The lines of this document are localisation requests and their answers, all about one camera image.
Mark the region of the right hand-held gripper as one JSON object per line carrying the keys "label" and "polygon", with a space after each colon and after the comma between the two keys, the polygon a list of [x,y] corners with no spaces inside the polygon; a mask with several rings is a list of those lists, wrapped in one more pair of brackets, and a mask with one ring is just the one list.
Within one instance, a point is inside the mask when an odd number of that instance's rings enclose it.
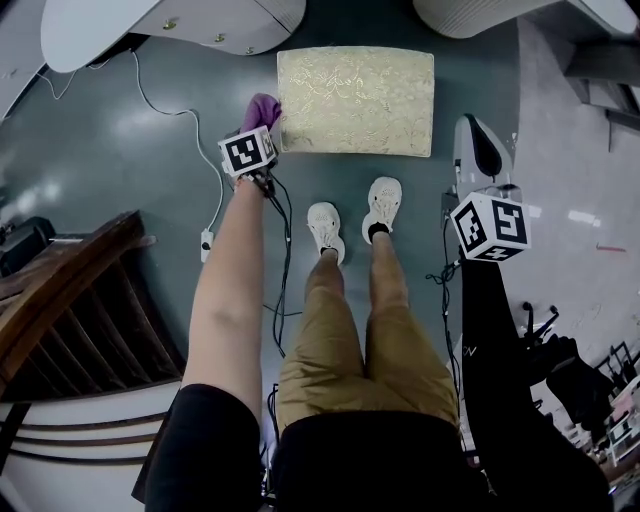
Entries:
{"label": "right hand-held gripper", "polygon": [[530,215],[521,189],[499,178],[512,170],[512,158],[497,134],[472,114],[455,125],[453,163],[458,183],[474,169],[493,183],[462,194],[454,186],[442,194],[442,223],[453,227],[467,260],[504,262],[530,248]]}

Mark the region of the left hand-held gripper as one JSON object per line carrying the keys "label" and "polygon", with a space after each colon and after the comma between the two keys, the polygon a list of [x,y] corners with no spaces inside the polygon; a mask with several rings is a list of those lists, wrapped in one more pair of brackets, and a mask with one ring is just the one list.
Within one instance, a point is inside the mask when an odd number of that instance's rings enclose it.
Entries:
{"label": "left hand-held gripper", "polygon": [[229,176],[240,176],[267,167],[276,159],[276,148],[266,126],[241,132],[218,142],[222,167]]}

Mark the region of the purple wiping cloth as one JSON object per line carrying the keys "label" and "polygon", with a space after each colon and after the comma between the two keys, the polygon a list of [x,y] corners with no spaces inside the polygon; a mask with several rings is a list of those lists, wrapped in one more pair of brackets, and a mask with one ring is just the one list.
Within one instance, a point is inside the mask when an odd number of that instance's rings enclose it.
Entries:
{"label": "purple wiping cloth", "polygon": [[245,117],[240,132],[265,126],[271,130],[281,116],[280,102],[269,94],[255,94],[246,109]]}

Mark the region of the cream upholstered footstool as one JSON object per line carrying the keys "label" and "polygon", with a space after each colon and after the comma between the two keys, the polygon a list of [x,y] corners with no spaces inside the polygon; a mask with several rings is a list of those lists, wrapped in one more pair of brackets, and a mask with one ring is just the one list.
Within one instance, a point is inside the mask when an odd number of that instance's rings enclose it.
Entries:
{"label": "cream upholstered footstool", "polygon": [[375,46],[287,50],[277,55],[277,79],[282,151],[430,157],[433,54]]}

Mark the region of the person's left forearm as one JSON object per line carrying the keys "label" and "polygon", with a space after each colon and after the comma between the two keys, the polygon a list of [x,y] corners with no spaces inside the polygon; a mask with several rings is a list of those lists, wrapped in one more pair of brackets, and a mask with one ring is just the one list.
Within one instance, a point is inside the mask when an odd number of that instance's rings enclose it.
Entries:
{"label": "person's left forearm", "polygon": [[265,197],[237,182],[196,287],[184,387],[208,385],[262,416]]}

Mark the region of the person's right forearm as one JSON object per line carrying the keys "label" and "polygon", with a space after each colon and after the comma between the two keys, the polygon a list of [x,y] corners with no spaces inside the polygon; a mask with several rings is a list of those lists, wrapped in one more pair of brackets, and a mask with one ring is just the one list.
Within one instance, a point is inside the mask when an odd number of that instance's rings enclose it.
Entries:
{"label": "person's right forearm", "polygon": [[467,411],[513,419],[532,405],[524,346],[499,265],[462,266],[462,370]]}

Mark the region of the white curved desk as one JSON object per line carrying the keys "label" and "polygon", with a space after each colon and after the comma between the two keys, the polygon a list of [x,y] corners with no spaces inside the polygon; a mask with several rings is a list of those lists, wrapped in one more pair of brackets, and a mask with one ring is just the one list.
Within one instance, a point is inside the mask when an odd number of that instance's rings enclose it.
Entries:
{"label": "white curved desk", "polygon": [[[47,65],[70,73],[129,34],[195,43],[234,55],[264,53],[302,23],[311,0],[46,0],[41,49]],[[640,29],[630,0],[411,0],[437,33],[467,39],[549,6],[579,12],[613,36]]]}

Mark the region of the person's right cream shoe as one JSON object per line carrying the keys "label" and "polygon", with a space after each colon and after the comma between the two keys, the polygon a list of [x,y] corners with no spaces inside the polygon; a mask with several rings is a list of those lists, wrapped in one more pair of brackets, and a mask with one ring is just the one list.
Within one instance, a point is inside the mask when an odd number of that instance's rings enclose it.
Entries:
{"label": "person's right cream shoe", "polygon": [[372,183],[368,193],[369,211],[362,223],[362,235],[369,245],[372,244],[374,233],[393,231],[401,201],[402,187],[397,179],[379,177]]}

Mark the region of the person's right leg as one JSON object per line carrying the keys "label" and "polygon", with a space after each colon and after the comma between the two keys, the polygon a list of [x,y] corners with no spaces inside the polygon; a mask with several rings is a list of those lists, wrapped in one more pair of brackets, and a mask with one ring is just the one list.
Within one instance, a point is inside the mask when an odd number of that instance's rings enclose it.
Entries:
{"label": "person's right leg", "polygon": [[373,312],[409,306],[404,271],[387,232],[373,234],[369,291]]}

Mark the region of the small wooden side cabinet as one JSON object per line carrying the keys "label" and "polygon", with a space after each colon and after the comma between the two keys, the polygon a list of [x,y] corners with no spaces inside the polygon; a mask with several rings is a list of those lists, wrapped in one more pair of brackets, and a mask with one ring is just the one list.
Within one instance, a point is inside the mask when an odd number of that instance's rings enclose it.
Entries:
{"label": "small wooden side cabinet", "polygon": [[565,78],[583,103],[603,113],[609,152],[616,127],[640,137],[640,21],[631,35],[578,45]]}

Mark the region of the black backpack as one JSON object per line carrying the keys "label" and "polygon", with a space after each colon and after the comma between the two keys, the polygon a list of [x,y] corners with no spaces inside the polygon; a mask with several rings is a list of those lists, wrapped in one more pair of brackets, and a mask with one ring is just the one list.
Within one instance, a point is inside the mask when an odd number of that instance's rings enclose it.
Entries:
{"label": "black backpack", "polygon": [[87,67],[104,65],[107,61],[119,55],[120,53],[126,51],[135,51],[150,38],[151,36],[146,34],[127,33],[113,46],[111,46],[109,49],[104,51],[101,55],[87,64]]}

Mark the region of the black office chair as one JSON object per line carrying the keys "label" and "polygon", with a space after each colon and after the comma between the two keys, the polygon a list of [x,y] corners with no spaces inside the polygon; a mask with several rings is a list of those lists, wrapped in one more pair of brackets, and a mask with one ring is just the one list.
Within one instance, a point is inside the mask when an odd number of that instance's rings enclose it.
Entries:
{"label": "black office chair", "polygon": [[602,429],[612,411],[609,397],[614,390],[613,382],[580,357],[575,339],[556,334],[543,339],[559,317],[556,306],[549,308],[552,317],[539,328],[534,327],[532,304],[525,302],[522,309],[528,313],[522,341],[529,384],[545,382],[571,422],[583,430],[594,433]]}

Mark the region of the white panel with brown stripes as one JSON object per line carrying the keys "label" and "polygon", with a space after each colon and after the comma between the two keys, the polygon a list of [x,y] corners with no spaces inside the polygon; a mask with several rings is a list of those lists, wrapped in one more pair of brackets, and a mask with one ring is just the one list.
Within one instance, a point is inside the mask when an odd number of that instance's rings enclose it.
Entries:
{"label": "white panel with brown stripes", "polygon": [[35,402],[21,420],[0,404],[0,497],[15,512],[143,512],[142,465],[179,389],[176,382],[88,398]]}

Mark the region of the person's black shirt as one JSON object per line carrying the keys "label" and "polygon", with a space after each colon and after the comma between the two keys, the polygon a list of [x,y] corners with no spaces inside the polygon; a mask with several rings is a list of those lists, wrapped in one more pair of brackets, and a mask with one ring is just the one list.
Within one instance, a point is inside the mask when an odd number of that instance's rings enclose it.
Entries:
{"label": "person's black shirt", "polygon": [[[447,422],[409,412],[308,417],[281,435],[273,462],[279,512],[613,512],[596,463],[548,421],[527,449],[495,420],[465,461]],[[236,397],[206,385],[177,394],[149,472],[145,512],[257,512],[260,432]]]}

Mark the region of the dark wooden slatted frame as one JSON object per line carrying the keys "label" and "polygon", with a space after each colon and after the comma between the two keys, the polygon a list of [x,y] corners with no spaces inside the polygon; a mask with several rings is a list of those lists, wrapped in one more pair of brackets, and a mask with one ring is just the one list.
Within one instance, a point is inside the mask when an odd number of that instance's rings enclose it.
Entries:
{"label": "dark wooden slatted frame", "polygon": [[0,402],[113,394],[182,376],[185,359],[139,269],[152,243],[129,211],[0,278]]}

